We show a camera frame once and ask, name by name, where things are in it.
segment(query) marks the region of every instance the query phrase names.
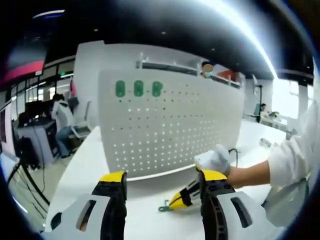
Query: green tool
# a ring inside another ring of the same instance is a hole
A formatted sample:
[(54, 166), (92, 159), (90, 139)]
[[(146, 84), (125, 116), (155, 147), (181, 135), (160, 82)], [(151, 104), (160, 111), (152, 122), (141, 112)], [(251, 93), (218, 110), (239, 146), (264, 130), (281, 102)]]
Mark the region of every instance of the green tool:
[(160, 206), (158, 208), (158, 211), (159, 212), (171, 212), (172, 209), (169, 207), (168, 202), (169, 202), (169, 200), (165, 200), (164, 201), (164, 206)]

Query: ceiling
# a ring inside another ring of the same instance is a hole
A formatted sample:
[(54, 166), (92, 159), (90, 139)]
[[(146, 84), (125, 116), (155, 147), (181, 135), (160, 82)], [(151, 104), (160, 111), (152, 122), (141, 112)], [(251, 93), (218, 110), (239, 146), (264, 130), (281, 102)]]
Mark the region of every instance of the ceiling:
[[(47, 3), (21, 2), (19, 9), (9, 6), (5, 14), (8, 46), (21, 34), (32, 16), (65, 9), (52, 35), (46, 62), (75, 55), (79, 43), (104, 40), (106, 44), (135, 43), (181, 50), (221, 64), (233, 71), (258, 79), (272, 79), (266, 61), (242, 31), (206, 0), (82, 0)], [(268, 1), (224, 0), (250, 27), (276, 70), (313, 73), (310, 53), (289, 22)], [(278, 76), (301, 82), (305, 76), (281, 73)]]

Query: white table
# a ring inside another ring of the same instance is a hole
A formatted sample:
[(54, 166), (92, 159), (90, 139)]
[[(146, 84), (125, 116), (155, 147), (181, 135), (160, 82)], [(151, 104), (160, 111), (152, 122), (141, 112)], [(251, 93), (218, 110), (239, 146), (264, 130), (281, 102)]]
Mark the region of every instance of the white table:
[[(267, 159), (270, 148), (259, 146), (260, 138), (280, 143), (285, 132), (256, 122), (243, 120), (237, 143), (238, 167), (245, 168)], [(66, 168), (49, 206), (45, 231), (51, 231), (52, 217), (63, 212), (80, 195), (90, 194), (101, 176), (109, 173), (100, 128), (93, 129), (82, 143)], [(158, 212), (164, 200), (171, 199), (192, 180), (196, 171), (193, 168), (173, 174), (127, 183), (128, 200), (124, 239), (205, 239), (202, 217), (199, 208), (177, 212)], [(259, 204), (267, 197), (270, 185), (243, 187)]]
[(264, 124), (264, 125), (267, 125), (267, 126), (271, 126), (271, 127), (275, 128), (275, 129), (282, 130), (284, 132), (286, 132), (287, 129), (288, 129), (287, 128), (288, 121), (285, 120), (285, 119), (281, 119), (281, 118), (272, 119), (272, 118), (266, 117), (264, 115), (261, 115), (260, 123)]

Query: pegboard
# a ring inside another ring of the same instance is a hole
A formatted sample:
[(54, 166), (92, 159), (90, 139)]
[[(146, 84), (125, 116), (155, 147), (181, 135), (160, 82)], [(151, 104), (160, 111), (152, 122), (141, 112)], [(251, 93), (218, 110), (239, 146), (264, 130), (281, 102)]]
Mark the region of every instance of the pegboard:
[[(119, 81), (125, 83), (122, 94), (117, 93)], [(141, 96), (134, 90), (136, 81), (143, 82)], [(155, 82), (162, 86), (159, 96), (154, 96)], [(216, 144), (234, 148), (243, 108), (242, 90), (201, 77), (151, 69), (99, 74), (99, 125), (107, 164), (111, 172), (127, 171), (129, 178), (189, 166), (194, 156)]]

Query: person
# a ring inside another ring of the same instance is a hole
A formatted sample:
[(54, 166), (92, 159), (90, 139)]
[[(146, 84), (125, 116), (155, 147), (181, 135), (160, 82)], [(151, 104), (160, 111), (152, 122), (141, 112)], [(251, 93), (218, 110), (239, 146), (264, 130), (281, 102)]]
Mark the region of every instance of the person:
[(314, 100), (304, 117), (301, 135), (273, 147), (267, 160), (249, 168), (230, 166), (228, 150), (217, 145), (208, 168), (226, 175), (234, 188), (263, 184), (284, 187), (308, 178), (312, 189), (320, 168), (320, 79), (315, 64), (313, 74)]
[(264, 112), (267, 108), (267, 105), (265, 103), (261, 104), (261, 112)]
[(74, 116), (64, 99), (62, 94), (56, 93), (52, 98), (54, 103), (51, 112), (51, 117), (56, 122), (55, 139), (62, 158), (66, 158), (71, 154), (67, 140), (69, 135), (72, 134), (71, 126), (75, 124)]
[(207, 79), (213, 75), (214, 66), (209, 61), (202, 62), (201, 66), (202, 66), (202, 72), (200, 75), (202, 77)]

